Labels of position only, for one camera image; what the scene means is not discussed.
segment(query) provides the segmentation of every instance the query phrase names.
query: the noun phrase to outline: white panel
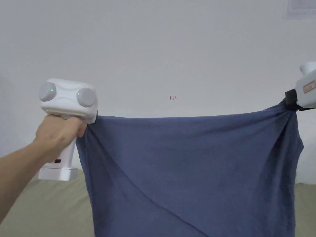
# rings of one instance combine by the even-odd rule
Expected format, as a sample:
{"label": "white panel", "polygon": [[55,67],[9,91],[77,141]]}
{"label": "white panel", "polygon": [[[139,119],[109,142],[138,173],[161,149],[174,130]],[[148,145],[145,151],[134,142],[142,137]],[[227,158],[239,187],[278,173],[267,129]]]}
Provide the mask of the white panel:
{"label": "white panel", "polygon": [[289,0],[288,18],[316,18],[315,0]]}

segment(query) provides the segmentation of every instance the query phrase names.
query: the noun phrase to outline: white wall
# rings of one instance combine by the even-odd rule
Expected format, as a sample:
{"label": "white wall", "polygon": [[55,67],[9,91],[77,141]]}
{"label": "white wall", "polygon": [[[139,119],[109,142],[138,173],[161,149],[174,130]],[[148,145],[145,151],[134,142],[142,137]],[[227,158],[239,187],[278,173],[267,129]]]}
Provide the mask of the white wall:
{"label": "white wall", "polygon": [[[44,116],[38,89],[51,77],[94,85],[101,115],[218,115],[277,104],[299,65],[316,59],[315,21],[286,20],[285,8],[285,0],[1,1],[0,155],[33,140]],[[315,111],[298,116],[306,149],[297,181],[316,183]]]}

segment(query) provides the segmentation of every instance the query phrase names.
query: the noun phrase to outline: finger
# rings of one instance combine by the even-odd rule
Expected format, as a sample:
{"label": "finger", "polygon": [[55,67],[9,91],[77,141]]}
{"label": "finger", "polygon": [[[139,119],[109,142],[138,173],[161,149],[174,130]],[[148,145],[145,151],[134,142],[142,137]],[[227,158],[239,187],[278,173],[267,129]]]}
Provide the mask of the finger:
{"label": "finger", "polygon": [[82,137],[84,135],[86,128],[87,128],[87,125],[85,123],[82,123],[78,130],[77,136]]}
{"label": "finger", "polygon": [[73,138],[75,138],[83,122],[79,118],[71,117],[66,120],[66,124],[67,131],[73,136]]}

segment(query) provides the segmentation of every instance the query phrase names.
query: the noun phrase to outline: label sticker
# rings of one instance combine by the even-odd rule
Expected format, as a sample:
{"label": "label sticker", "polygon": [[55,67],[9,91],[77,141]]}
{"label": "label sticker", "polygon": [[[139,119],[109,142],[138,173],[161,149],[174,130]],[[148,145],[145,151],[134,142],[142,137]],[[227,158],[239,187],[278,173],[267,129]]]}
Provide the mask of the label sticker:
{"label": "label sticker", "polygon": [[316,88],[316,81],[312,81],[303,87],[303,91],[306,94],[307,92],[314,90]]}

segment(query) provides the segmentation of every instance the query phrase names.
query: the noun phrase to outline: gripper handle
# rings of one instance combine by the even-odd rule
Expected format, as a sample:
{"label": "gripper handle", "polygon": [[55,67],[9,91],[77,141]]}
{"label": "gripper handle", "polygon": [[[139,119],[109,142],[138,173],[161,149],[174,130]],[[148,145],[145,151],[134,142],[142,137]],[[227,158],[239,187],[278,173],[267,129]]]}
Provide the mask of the gripper handle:
{"label": "gripper handle", "polygon": [[51,164],[58,164],[57,166],[60,168],[65,168],[65,167],[71,167],[71,161],[72,157],[74,155],[74,150],[75,150],[75,145],[76,145],[76,140],[75,138],[69,146],[67,146],[60,154],[59,158],[55,160],[54,163]]}

